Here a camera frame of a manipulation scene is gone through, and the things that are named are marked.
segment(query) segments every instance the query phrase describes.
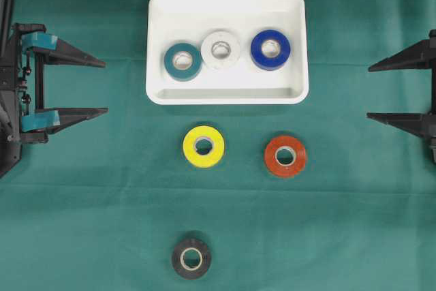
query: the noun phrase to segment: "blue tape roll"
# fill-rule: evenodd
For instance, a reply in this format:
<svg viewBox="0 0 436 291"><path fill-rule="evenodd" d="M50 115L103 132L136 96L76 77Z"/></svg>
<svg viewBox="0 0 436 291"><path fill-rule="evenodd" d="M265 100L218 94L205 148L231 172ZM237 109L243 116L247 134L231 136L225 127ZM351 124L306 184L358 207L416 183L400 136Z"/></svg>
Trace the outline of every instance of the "blue tape roll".
<svg viewBox="0 0 436 291"><path fill-rule="evenodd" d="M267 40L276 41L280 51L275 57L267 57L262 52L262 44ZM273 71L285 65L291 55L291 45L284 34L275 30L265 30L257 34L251 42L251 58L263 70Z"/></svg>
<svg viewBox="0 0 436 291"><path fill-rule="evenodd" d="M174 58L176 56L186 56L186 53L191 55L192 63L189 67L181 70L174 66ZM165 54L163 59L165 68L169 75L177 81L189 81L197 76L202 65L202 57L200 51L191 44L175 44Z"/></svg>

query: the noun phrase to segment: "black metal frame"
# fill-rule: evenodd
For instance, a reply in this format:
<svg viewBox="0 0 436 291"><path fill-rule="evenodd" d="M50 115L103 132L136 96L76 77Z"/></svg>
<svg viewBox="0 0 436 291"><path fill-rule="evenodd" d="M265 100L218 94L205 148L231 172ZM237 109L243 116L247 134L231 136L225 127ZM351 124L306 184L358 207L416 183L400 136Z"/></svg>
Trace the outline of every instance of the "black metal frame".
<svg viewBox="0 0 436 291"><path fill-rule="evenodd" d="M427 114L379 114L369 112L368 118L395 126L424 139L433 152L436 163L436 30L429 39L422 40L396 55L384 59L369 68L370 72L386 70L431 69L431 110Z"/></svg>

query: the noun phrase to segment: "red tape roll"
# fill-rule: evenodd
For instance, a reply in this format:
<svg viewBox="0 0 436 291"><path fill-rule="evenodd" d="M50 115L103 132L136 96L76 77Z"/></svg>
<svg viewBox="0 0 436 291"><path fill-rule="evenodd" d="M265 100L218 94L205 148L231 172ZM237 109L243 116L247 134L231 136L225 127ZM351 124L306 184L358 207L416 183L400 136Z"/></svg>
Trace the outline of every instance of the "red tape roll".
<svg viewBox="0 0 436 291"><path fill-rule="evenodd" d="M293 156L290 164L281 164L277 159L280 150L288 150ZM301 172L307 162L305 146L291 136L277 136L265 148L264 154L266 167L278 177L294 177Z"/></svg>

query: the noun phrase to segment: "teal tape roll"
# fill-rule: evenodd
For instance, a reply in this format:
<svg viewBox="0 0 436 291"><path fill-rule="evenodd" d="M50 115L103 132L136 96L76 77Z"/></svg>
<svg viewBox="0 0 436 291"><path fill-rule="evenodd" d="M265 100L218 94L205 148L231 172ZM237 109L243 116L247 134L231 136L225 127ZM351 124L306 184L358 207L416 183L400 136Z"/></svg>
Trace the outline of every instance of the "teal tape roll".
<svg viewBox="0 0 436 291"><path fill-rule="evenodd" d="M202 65L200 51L191 44L175 44L165 54L165 68L178 81L189 81L197 76Z"/></svg>
<svg viewBox="0 0 436 291"><path fill-rule="evenodd" d="M61 119L57 110L36 112L21 117L21 130L23 132L45 129L46 127L58 126L60 124Z"/></svg>

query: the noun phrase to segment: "tape roll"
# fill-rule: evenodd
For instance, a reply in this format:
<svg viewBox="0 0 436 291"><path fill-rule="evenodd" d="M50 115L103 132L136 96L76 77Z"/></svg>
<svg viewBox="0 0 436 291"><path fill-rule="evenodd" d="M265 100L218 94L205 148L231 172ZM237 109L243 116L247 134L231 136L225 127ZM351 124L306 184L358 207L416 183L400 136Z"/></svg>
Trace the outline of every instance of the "tape roll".
<svg viewBox="0 0 436 291"><path fill-rule="evenodd" d="M251 41L251 58L263 70L273 71L285 65L291 55L291 45L284 34L265 30Z"/></svg>
<svg viewBox="0 0 436 291"><path fill-rule="evenodd" d="M200 52L191 44L175 44L163 59L169 75L177 81L189 81L197 76L202 65Z"/></svg>
<svg viewBox="0 0 436 291"><path fill-rule="evenodd" d="M185 255L188 251L195 251L199 261L193 264L187 262ZM212 256L206 243L197 239L181 241L172 252L171 262L174 270L185 279L197 279L211 266Z"/></svg>
<svg viewBox="0 0 436 291"><path fill-rule="evenodd" d="M212 144L212 149L201 155L197 150L197 143L207 140ZM183 140L183 153L188 162L199 168L212 167L224 156L224 138L213 127L197 126L187 133Z"/></svg>
<svg viewBox="0 0 436 291"><path fill-rule="evenodd" d="M203 40L201 52L207 67L222 70L232 67L239 60L240 45L231 33L216 31Z"/></svg>
<svg viewBox="0 0 436 291"><path fill-rule="evenodd" d="M277 159L280 150L287 150L292 154L292 161L282 164ZM291 136L278 136L272 139L265 148L264 160L266 167L278 177L294 177L301 172L307 162L305 146Z"/></svg>

